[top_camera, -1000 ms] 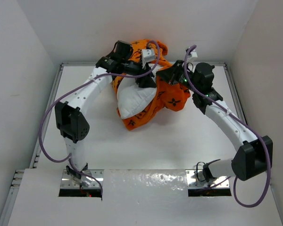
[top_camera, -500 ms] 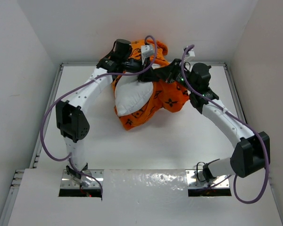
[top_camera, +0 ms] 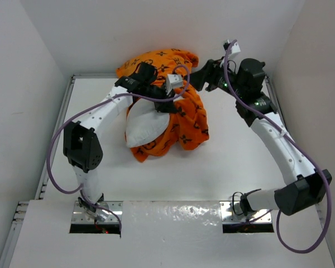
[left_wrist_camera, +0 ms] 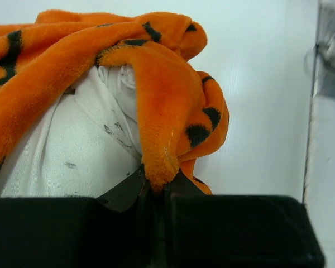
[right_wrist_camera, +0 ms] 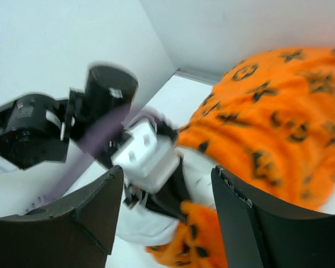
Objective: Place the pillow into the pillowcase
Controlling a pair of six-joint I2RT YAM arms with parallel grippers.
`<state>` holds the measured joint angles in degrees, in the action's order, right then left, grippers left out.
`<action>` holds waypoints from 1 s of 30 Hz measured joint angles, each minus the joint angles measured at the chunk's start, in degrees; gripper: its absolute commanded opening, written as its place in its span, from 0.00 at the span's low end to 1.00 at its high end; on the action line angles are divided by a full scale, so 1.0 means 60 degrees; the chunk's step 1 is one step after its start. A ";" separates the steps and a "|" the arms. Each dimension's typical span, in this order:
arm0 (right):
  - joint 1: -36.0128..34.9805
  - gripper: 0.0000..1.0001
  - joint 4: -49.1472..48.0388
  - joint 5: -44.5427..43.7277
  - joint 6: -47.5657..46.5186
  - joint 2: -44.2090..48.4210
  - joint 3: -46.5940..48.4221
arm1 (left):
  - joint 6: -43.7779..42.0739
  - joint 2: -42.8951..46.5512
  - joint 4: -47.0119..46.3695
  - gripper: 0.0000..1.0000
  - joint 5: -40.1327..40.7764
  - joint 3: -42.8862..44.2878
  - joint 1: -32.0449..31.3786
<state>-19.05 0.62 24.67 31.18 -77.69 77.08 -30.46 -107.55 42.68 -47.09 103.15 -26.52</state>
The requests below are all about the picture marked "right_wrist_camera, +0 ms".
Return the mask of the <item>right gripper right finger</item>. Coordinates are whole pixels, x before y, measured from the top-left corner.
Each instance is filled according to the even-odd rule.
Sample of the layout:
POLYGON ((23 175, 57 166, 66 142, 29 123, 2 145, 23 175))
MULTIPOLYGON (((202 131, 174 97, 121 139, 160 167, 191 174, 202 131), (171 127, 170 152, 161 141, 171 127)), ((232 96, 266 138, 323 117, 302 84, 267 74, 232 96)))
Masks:
POLYGON ((229 267, 335 267, 335 215, 285 202, 221 166, 211 179, 229 267))

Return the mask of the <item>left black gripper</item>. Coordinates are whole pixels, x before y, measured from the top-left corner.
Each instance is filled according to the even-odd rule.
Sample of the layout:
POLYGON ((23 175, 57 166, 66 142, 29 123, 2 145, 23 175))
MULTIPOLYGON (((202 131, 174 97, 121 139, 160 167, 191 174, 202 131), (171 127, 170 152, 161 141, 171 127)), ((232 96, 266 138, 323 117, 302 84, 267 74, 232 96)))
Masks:
POLYGON ((66 99, 29 93, 1 105, 0 170, 65 162, 69 142, 80 141, 108 112, 131 104, 137 88, 131 72, 94 64, 88 69, 84 90, 71 89, 66 99))

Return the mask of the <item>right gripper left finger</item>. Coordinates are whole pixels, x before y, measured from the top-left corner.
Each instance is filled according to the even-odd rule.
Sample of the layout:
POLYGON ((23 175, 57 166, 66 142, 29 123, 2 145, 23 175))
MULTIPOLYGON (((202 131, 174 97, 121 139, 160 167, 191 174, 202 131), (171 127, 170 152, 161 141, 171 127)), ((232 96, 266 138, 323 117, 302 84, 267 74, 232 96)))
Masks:
POLYGON ((0 267, 105 267, 123 189, 115 166, 29 214, 0 218, 0 267))

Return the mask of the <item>white pillow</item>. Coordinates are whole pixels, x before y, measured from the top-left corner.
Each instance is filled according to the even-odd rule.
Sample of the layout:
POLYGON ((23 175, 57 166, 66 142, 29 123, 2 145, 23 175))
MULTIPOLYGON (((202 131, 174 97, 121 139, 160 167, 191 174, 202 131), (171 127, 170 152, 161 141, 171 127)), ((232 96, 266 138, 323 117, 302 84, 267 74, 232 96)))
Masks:
MULTIPOLYGON (((183 174, 192 201, 215 209, 211 171, 217 163, 201 152, 177 147, 183 157, 183 174)), ((142 246, 165 245, 175 236, 179 221, 151 212, 140 204, 129 210, 121 205, 116 235, 129 243, 142 246)))

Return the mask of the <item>orange patterned pillowcase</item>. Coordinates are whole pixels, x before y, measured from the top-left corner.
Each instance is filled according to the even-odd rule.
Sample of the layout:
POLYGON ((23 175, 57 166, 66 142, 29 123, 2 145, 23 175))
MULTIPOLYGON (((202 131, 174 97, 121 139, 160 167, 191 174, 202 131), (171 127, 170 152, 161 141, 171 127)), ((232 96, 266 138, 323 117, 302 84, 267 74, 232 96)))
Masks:
MULTIPOLYGON (((321 213, 335 193, 335 47, 285 47, 240 61, 180 129, 178 145, 321 213)), ((146 251, 167 267, 229 267, 217 209, 193 201, 180 209, 172 241, 146 251)))

